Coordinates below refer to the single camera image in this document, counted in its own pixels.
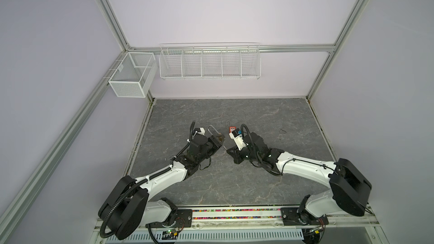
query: mounting plate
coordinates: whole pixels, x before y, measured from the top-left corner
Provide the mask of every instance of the mounting plate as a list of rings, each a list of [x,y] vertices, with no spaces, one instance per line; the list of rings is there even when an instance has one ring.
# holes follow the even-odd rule
[[[184,228],[191,227],[191,221],[193,219],[193,210],[192,209],[178,209],[176,211],[176,217],[175,217],[176,224],[171,226],[171,227],[179,227],[179,228],[182,227],[182,219],[177,219],[177,218],[184,219],[184,221],[185,221]],[[161,222],[153,222],[153,223],[151,223],[151,228],[167,228],[167,226],[163,226],[163,223],[161,223]]]
[[[280,212],[282,213],[283,225],[294,226],[294,225],[305,225],[299,220],[299,214],[297,213],[298,207],[281,207]],[[324,225],[328,225],[328,218],[324,215],[319,218],[312,218],[308,225],[321,225],[319,220],[323,221]]]

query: white wire basket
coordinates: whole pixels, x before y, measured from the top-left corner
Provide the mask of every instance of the white wire basket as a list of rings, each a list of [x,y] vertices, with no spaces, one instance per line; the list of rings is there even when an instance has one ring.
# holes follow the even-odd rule
[[[162,48],[163,79],[260,78],[259,45]]]
[[[154,53],[127,52],[108,82],[118,97],[146,97],[157,69]]]

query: black cable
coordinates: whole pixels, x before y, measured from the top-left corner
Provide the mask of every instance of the black cable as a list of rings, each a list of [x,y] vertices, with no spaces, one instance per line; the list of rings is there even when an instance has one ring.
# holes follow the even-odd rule
[[[285,165],[286,165],[289,161],[291,161],[291,160],[286,161],[285,164],[282,166],[282,172],[280,173],[281,176],[283,175],[283,169],[285,168]]]
[[[358,202],[364,209],[365,209],[365,211],[367,212],[367,213],[369,213],[369,214],[371,214],[371,215],[374,215],[374,213],[371,211],[371,210],[369,210],[369,209],[367,209],[364,205],[362,205],[360,202]]]
[[[268,171],[268,172],[274,176],[280,176],[281,175],[280,172],[275,172],[275,171]]]
[[[323,237],[324,237],[324,233],[325,233],[325,230],[326,230],[326,226],[324,225],[323,235],[322,235],[321,238],[319,239],[318,243],[321,242],[321,240],[323,239]]]
[[[196,121],[191,122],[190,125],[190,136],[188,137],[188,141],[191,141],[191,139],[193,138],[193,130],[194,130],[194,124],[196,123]]]
[[[306,162],[306,163],[310,163],[310,164],[313,164],[313,165],[318,165],[318,166],[320,166],[320,167],[323,167],[324,169],[330,169],[330,170],[332,170],[333,172],[335,172],[335,170],[333,170],[332,168],[326,166],[325,164],[317,164],[317,163],[313,163],[313,162],[310,162],[310,161],[307,161],[307,160],[300,160],[300,159],[293,158],[293,159],[291,159],[291,160],[288,160],[286,163],[288,163],[289,161],[296,161],[296,160],[298,160],[298,161],[303,161],[303,162]]]
[[[160,244],[160,242],[157,241],[157,239],[155,238],[154,234],[151,231],[151,224],[148,224],[148,232],[149,232],[149,236],[151,237],[152,241],[154,241],[155,244]]]
[[[211,157],[210,157],[210,163],[209,163],[208,166],[206,166],[205,168],[201,169],[201,168],[200,168],[200,164],[199,164],[199,170],[203,171],[203,170],[205,170],[206,168],[208,168],[209,166],[211,166]]]
[[[243,138],[243,140],[244,140],[244,132],[243,132],[243,128],[244,129],[246,129],[246,133],[247,133],[247,136],[249,136],[249,138],[250,138],[250,144],[249,145],[247,145],[247,148],[249,148],[249,149],[253,149],[253,156],[255,156],[255,158],[258,160],[258,163],[262,163],[262,158],[259,156],[259,154],[256,152],[256,147],[255,147],[255,144],[253,143],[253,139],[252,139],[252,136],[250,135],[250,130],[249,130],[249,128],[247,127],[247,125],[245,125],[244,123],[241,125],[241,137]]]
[[[181,151],[179,151],[176,155],[175,158],[178,157],[180,154],[182,154],[190,145],[190,141],[193,138],[193,130],[194,130],[194,124],[196,123],[196,121],[191,122],[190,125],[190,133],[188,133],[188,143],[184,146],[184,148],[181,149]]]
[[[159,171],[153,175],[151,175],[149,177],[149,180],[154,179],[155,177],[158,177],[168,171],[170,171],[171,168],[167,167],[166,169]],[[134,191],[136,191],[136,189],[138,187],[140,187],[141,185],[143,185],[144,183],[148,182],[148,179],[143,179],[142,181],[139,181],[137,183],[135,183],[134,185],[132,185],[127,191],[125,191],[124,193],[122,193],[119,198],[116,200],[116,202],[113,204],[113,206],[111,207],[110,211],[107,213],[106,217],[104,218],[104,220],[102,221],[101,224],[101,228],[99,230],[99,235],[101,238],[108,238],[112,235],[115,234],[115,231],[110,231],[108,233],[106,233],[106,228],[107,228],[107,224],[109,223],[109,220],[111,218],[111,216],[113,215],[113,213],[115,212],[116,208],[119,207],[119,205],[123,202],[123,200],[125,198],[131,197],[131,195],[133,194]]]
[[[175,157],[178,157],[180,154],[182,154],[188,148],[188,146],[190,146],[190,143],[187,143],[187,145],[184,146],[184,148],[182,148],[181,151],[175,155]]]

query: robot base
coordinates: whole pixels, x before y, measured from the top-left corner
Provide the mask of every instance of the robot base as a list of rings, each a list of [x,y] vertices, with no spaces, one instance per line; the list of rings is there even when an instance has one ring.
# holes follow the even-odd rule
[[[297,213],[298,209],[298,207],[282,207],[280,209],[280,212],[282,213],[283,225],[321,225],[321,222],[319,220],[323,222],[323,225],[328,225],[328,218],[325,215],[319,218],[315,218],[312,215],[308,214],[304,217],[307,224],[301,222],[300,215]]]
[[[171,226],[171,225],[169,225],[169,226],[181,228],[182,223],[184,222],[184,228],[191,227],[192,215],[193,215],[192,209],[178,209],[175,213],[176,224],[173,226]],[[167,225],[164,222],[153,222],[150,225],[151,225],[151,228],[167,228]]]

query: gray marble tabletop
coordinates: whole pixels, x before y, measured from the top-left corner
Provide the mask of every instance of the gray marble tabletop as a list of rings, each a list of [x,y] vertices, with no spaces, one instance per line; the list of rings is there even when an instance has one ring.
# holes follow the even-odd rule
[[[152,173],[169,164],[185,144],[191,122],[213,125],[228,133],[226,121],[264,138],[273,148],[316,160],[332,156],[304,99],[157,100],[132,167],[131,176]],[[235,143],[226,136],[226,148]],[[307,194],[327,188],[294,175],[273,176],[244,161],[233,162],[225,149],[213,156],[211,166],[166,188],[152,200],[167,197],[178,206],[221,204],[299,204]]]

